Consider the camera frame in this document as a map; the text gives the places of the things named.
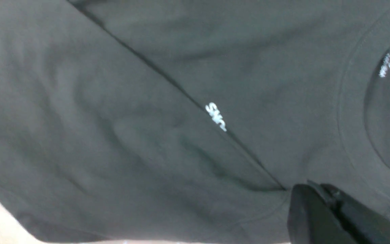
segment t-shirt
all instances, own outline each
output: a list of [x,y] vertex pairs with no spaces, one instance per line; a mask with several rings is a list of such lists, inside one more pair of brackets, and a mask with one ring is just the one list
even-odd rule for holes
[[308,179],[390,219],[390,1],[0,0],[0,202],[36,238],[282,243]]

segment white logo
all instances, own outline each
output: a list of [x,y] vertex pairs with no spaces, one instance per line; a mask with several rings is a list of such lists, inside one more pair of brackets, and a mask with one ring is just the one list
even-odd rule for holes
[[218,107],[216,106],[216,104],[210,102],[209,105],[206,105],[205,109],[212,117],[212,120],[216,124],[220,125],[220,127],[223,131],[226,131],[225,121],[223,121],[223,117],[221,116],[221,112],[218,110]]
[[380,68],[379,76],[381,78],[386,77],[387,71],[390,69],[390,54],[386,54],[383,59],[383,65]]

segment folded t-shirt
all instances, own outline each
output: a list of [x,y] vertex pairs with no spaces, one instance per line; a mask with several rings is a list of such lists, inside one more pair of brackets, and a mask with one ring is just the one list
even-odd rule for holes
[[307,179],[390,218],[387,54],[390,1],[0,0],[0,202],[48,242],[282,243]]

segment neckline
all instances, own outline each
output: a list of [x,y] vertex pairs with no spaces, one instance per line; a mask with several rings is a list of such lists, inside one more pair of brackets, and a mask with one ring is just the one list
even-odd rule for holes
[[370,188],[390,198],[390,168],[376,153],[364,124],[364,102],[370,77],[390,48],[390,9],[358,43],[342,77],[338,127],[353,168]]

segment dark green t-shirt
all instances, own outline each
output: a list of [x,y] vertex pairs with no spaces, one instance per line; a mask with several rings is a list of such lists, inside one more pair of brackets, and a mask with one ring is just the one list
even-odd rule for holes
[[307,179],[390,218],[387,54],[385,0],[0,0],[0,201],[54,242],[282,243]]

